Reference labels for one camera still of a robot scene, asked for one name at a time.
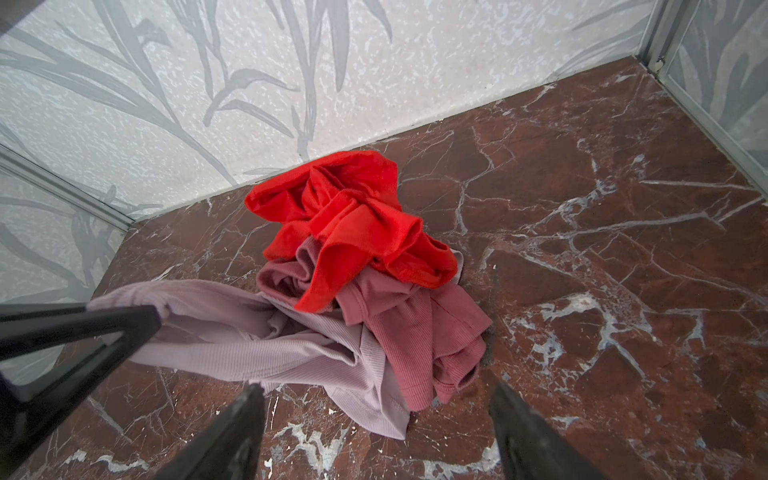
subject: light purple ribbed fabric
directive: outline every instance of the light purple ribbed fabric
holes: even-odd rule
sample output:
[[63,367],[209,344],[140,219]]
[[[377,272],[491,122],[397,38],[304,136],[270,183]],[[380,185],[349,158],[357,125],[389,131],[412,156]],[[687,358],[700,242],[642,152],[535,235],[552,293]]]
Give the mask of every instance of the light purple ribbed fabric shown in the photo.
[[[257,277],[262,293],[296,304],[313,281],[320,243],[310,237],[291,261],[267,262]],[[347,325],[364,324],[381,343],[411,410],[446,403],[471,382],[485,352],[480,334],[491,325],[457,283],[458,272],[436,289],[404,283],[369,266],[336,295]]]
[[134,283],[93,299],[89,310],[153,305],[163,327],[131,361],[227,381],[325,387],[362,427],[404,439],[409,411],[384,351],[340,310],[301,313],[262,293],[206,280]]

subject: leaf print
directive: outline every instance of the leaf print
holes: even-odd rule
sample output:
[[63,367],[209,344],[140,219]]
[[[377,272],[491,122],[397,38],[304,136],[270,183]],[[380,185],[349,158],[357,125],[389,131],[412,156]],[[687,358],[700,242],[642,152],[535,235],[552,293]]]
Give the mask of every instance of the leaf print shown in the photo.
[[346,75],[346,60],[349,57],[349,6],[346,0],[327,0],[327,8],[331,24],[336,91],[341,91]]
[[[256,105],[242,100],[232,100],[224,106],[221,106],[222,102],[224,102],[230,94],[234,93],[235,90],[244,90],[257,81],[263,81],[287,90],[295,89],[290,88],[284,81],[255,68],[241,68],[240,70],[233,72],[232,75],[228,73],[229,69],[227,63],[221,53],[221,38],[216,22],[217,0],[205,0],[203,5],[197,0],[167,0],[167,2],[184,30],[192,35],[200,55],[200,63],[203,66],[205,91],[208,98],[210,98],[210,104],[203,116],[203,125],[209,127],[217,111],[237,110],[249,114],[278,130],[280,133],[285,134],[287,137],[293,138],[293,132],[291,132],[283,122],[277,120],[273,115],[266,113],[264,109],[259,108]],[[208,24],[210,40],[208,39],[206,28],[203,24],[203,16],[200,12],[201,7],[204,9],[204,12],[202,13],[204,13]],[[223,87],[215,94],[213,73],[210,69],[210,62],[208,61],[209,51],[219,62],[223,77]]]
[[50,58],[50,61],[14,51],[2,50],[0,51],[0,66],[27,71],[92,101],[157,125],[193,148],[230,185],[236,186],[237,182],[225,166],[181,127],[176,114],[165,98],[162,85],[151,69],[136,32],[127,19],[122,4],[94,0],[94,5],[120,52],[121,62],[139,78],[147,92],[163,104],[167,113],[158,110],[152,102],[116,77],[79,61],[20,28],[12,28],[1,19],[0,25],[7,30],[8,36],[39,51]]
[[386,17],[386,12],[384,12],[384,7],[382,7],[381,2],[379,2],[379,0],[362,0],[362,2],[366,4],[366,7],[368,7],[373,16],[384,25],[386,36],[389,38],[389,41],[392,41],[392,26],[389,24],[389,20]]
[[[678,51],[680,54],[684,50],[691,59],[684,68],[692,68],[694,71],[690,73],[698,77],[701,94],[696,100],[705,111],[720,122],[725,130],[744,116],[757,98],[762,97],[758,92],[762,91],[763,94],[766,92],[764,59],[760,63],[756,62],[754,68],[751,68],[750,73],[746,75],[749,58],[741,58],[739,55],[732,71],[728,72],[729,78],[718,81],[718,75],[721,74],[720,63],[726,48],[763,3],[756,0],[741,2],[701,0],[695,13],[695,21],[690,23]],[[747,96],[750,101],[737,101],[740,95]],[[722,111],[717,111],[713,107],[716,98],[726,98]]]
[[18,258],[39,266],[43,270],[53,273],[55,276],[66,281],[70,287],[76,286],[85,288],[84,285],[74,273],[62,267],[60,264],[49,260],[31,248],[27,247],[16,235],[14,235],[5,223],[0,222],[0,244],[11,251]]
[[266,6],[270,8],[270,12],[272,12],[272,15],[275,17],[275,22],[277,22],[277,26],[280,28],[280,30],[285,30],[285,26],[283,25],[283,21],[280,19],[280,13],[277,11],[277,7],[275,6],[274,0],[265,0]]
[[51,207],[50,205],[41,204],[40,202],[34,201],[34,200],[25,200],[22,198],[13,198],[13,197],[0,197],[0,205],[11,205],[13,207],[30,207],[30,208],[36,208],[38,210],[43,210],[55,215],[59,215],[61,217],[72,217],[72,214],[65,212],[63,210],[60,210],[56,207]]
[[118,186],[112,185],[109,187],[109,190],[107,190],[107,193],[104,195],[104,203],[107,205],[111,204],[114,201],[114,198],[118,194]]
[[281,122],[280,120],[277,120],[274,116],[266,113],[264,110],[262,110],[261,108],[258,108],[256,105],[249,104],[246,101],[231,100],[225,105],[222,105],[221,107],[219,107],[219,110],[242,111],[254,118],[258,118],[265,124],[271,126],[272,128],[286,135],[287,137],[293,138],[293,132],[288,127],[286,127],[283,122]]
[[100,47],[94,43],[89,42],[88,40],[78,37],[72,30],[63,26],[59,22],[56,22],[56,25],[58,25],[58,27],[61,29],[62,32],[64,32],[65,35],[67,35],[72,40],[75,40],[80,45],[85,46],[86,48],[93,51],[94,53],[101,55],[102,57],[106,58],[109,61],[112,61],[116,65],[120,65],[122,68],[125,68],[126,70],[131,69],[131,66],[128,65],[128,63],[125,60],[118,57],[116,54],[112,53],[106,48]]
[[627,0],[626,2],[622,2],[618,5],[614,5],[613,7],[603,10],[597,15],[593,15],[590,18],[587,18],[582,23],[573,27],[572,31],[580,30],[589,25],[598,23],[600,20],[603,20],[604,18],[608,18],[615,13],[623,12],[624,10],[629,10],[630,8],[637,7],[638,5],[645,5],[647,3],[651,3],[652,1],[653,0]]
[[136,34],[141,46],[144,47],[148,43],[158,43],[170,47],[170,41],[165,30],[155,25],[151,20],[145,18],[139,25],[134,27],[134,33]]
[[558,68],[552,76],[555,79],[561,78],[564,75],[577,71],[580,65],[593,61],[595,58],[610,61],[626,56],[640,44],[649,18],[650,14],[643,17],[640,21],[629,27],[629,29],[599,41],[579,52]]

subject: pile of clothes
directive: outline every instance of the pile of clothes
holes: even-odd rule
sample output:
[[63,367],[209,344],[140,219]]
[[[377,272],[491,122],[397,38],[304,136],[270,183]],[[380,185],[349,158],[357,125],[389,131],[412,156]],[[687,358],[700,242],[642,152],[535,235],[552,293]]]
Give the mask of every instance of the pile of clothes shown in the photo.
[[323,386],[371,432],[477,375],[491,320],[458,285],[462,255],[402,212],[397,166],[340,152],[258,184],[246,207],[283,226],[258,293],[205,280],[134,283],[88,308],[153,305],[161,331],[131,360],[227,381]]

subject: dusty pink garment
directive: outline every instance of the dusty pink garment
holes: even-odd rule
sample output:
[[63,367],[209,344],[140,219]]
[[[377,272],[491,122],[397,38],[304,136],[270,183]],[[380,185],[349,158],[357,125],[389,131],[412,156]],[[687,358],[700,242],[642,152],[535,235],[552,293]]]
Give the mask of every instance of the dusty pink garment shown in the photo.
[[[310,237],[295,260],[268,262],[257,277],[261,291],[295,303],[310,284],[319,249]],[[474,379],[485,352],[480,334],[491,319],[457,285],[463,258],[454,254],[458,273],[438,289],[366,267],[336,296],[346,324],[365,324],[381,343],[411,410],[429,407],[433,389],[440,402],[449,401]]]
[[409,420],[384,351],[341,312],[301,313],[261,293],[206,280],[134,283],[93,299],[89,310],[153,305],[163,326],[131,360],[227,381],[325,387],[362,427],[404,439]]

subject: gray leaf pattern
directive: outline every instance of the gray leaf pattern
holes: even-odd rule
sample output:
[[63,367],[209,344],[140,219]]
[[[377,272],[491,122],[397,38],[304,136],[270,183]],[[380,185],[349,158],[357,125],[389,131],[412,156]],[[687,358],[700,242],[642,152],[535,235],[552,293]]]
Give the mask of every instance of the gray leaf pattern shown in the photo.
[[[117,58],[116,63],[139,79],[147,93],[163,105],[165,113],[118,78],[85,64],[22,29],[5,24],[2,20],[0,20],[0,24],[8,30],[7,35],[37,50],[49,60],[41,60],[15,51],[1,50],[0,66],[27,71],[92,101],[157,125],[193,148],[227,182],[233,186],[237,185],[225,166],[181,127],[122,4],[119,1],[107,2],[105,0],[94,0],[93,3],[104,28],[106,28],[120,54],[114,54],[101,47],[96,48],[94,52],[112,60]],[[89,48],[95,46],[91,42],[81,43]]]
[[[266,0],[272,9],[272,0]],[[365,0],[363,2],[384,26],[387,35],[392,40],[392,27],[386,17],[384,8],[378,0]],[[307,161],[310,158],[307,149],[309,143],[315,137],[317,125],[317,88],[315,86],[315,74],[317,70],[317,55],[323,33],[323,18],[328,15],[331,30],[331,44],[333,46],[333,65],[336,77],[336,91],[341,91],[346,75],[346,62],[349,56],[349,4],[348,0],[306,0],[306,40],[303,29],[293,7],[292,0],[280,0],[280,7],[285,17],[288,32],[293,42],[293,48],[299,61],[299,68],[304,78],[304,119],[299,119],[298,112],[291,107],[291,121],[297,132],[297,151],[299,156]],[[280,16],[273,10],[278,25],[282,28]]]
[[764,0],[701,0],[668,74],[768,175],[766,22]]
[[168,40],[165,30],[155,25],[150,19],[145,18],[139,25],[134,28],[136,36],[141,41],[141,46],[144,47],[149,43],[158,43],[167,47],[172,46]]
[[[27,159],[33,161],[37,165],[49,171],[53,171],[49,165],[47,165],[43,160],[40,159],[40,157],[38,157],[38,155],[35,154],[35,152],[27,148],[27,146],[21,140],[21,138],[19,138],[15,133],[13,133],[13,131],[1,121],[0,121],[0,135],[5,136],[6,138],[8,138],[8,140],[11,141],[12,144],[16,145],[16,147],[20,150],[20,151],[17,151],[16,153],[21,154],[23,157],[26,157]],[[127,215],[133,214],[135,212],[141,212],[143,210],[155,210],[155,209],[163,208],[162,204],[138,204],[138,205],[129,204],[128,202],[118,198],[118,188],[116,185],[110,186],[109,189],[106,192],[104,192],[97,188],[89,187],[88,185],[78,182],[77,180],[73,180],[70,177],[66,177],[63,175],[58,175],[58,176],[62,180],[65,180],[66,182],[78,188],[79,190],[84,191],[86,194],[91,195],[92,197],[98,200],[101,200],[102,202],[109,205],[110,207],[113,207],[114,209],[119,210],[120,212]]]
[[272,12],[272,15],[275,17],[275,22],[277,22],[277,26],[280,28],[280,30],[285,30],[285,25],[283,25],[283,20],[280,18],[280,13],[277,11],[277,7],[275,6],[274,0],[264,0],[266,2],[266,6],[269,7],[270,12]]
[[[7,131],[0,127],[0,133]],[[11,196],[0,197],[0,209],[3,210],[0,263],[4,268],[12,268],[4,270],[0,303],[88,301],[115,254],[112,245],[119,241],[120,233],[84,211],[53,197],[48,198],[42,192],[25,197],[25,192],[36,188],[12,175],[4,174],[2,181],[5,193]],[[26,188],[8,188],[9,182],[23,184]],[[106,200],[114,199],[117,189],[113,187],[108,193]],[[40,213],[53,217],[41,217]],[[61,220],[39,221],[56,217]],[[58,230],[63,223],[70,224],[69,232]],[[24,233],[24,239],[17,232]],[[55,239],[54,243],[47,238]],[[20,267],[28,270],[26,275],[19,276],[18,270],[14,270]],[[60,351],[61,346],[55,346],[5,360],[0,362],[0,370],[13,383],[29,383],[53,367]]]
[[[596,15],[587,18],[583,22],[577,24],[572,28],[572,31],[579,31],[583,28],[596,25],[602,22],[610,24],[613,17],[622,12],[629,10],[630,8],[637,7],[639,5],[646,5],[652,3],[653,0],[627,0],[625,2],[618,3],[613,7],[608,8]],[[633,52],[639,45],[643,37],[643,32],[650,19],[650,13],[631,27],[624,31],[620,31],[616,35],[598,41],[588,48],[580,51],[574,55],[571,59],[566,61],[560,68],[554,71],[550,75],[550,80],[557,80],[558,78],[566,77],[570,74],[574,74],[584,66],[594,66],[596,60],[600,62],[613,61],[618,58],[626,57],[627,54]]]
[[[209,127],[217,111],[238,110],[261,120],[287,137],[293,138],[293,132],[283,122],[256,105],[239,99],[232,100],[223,106],[221,105],[235,90],[245,90],[257,81],[263,81],[286,90],[295,89],[290,88],[284,81],[254,68],[241,68],[233,72],[232,75],[228,73],[229,68],[221,53],[221,37],[216,22],[217,0],[205,0],[204,5],[201,5],[198,0],[167,0],[167,2],[174,11],[178,21],[184,27],[184,30],[194,38],[197,52],[200,56],[200,63],[203,66],[205,91],[210,98],[210,105],[203,116],[203,124]],[[203,24],[200,8],[204,8],[207,27],[210,31],[210,40],[208,39],[206,26]],[[210,68],[208,52],[218,61],[223,75],[223,88],[216,94],[214,94],[214,78]]]

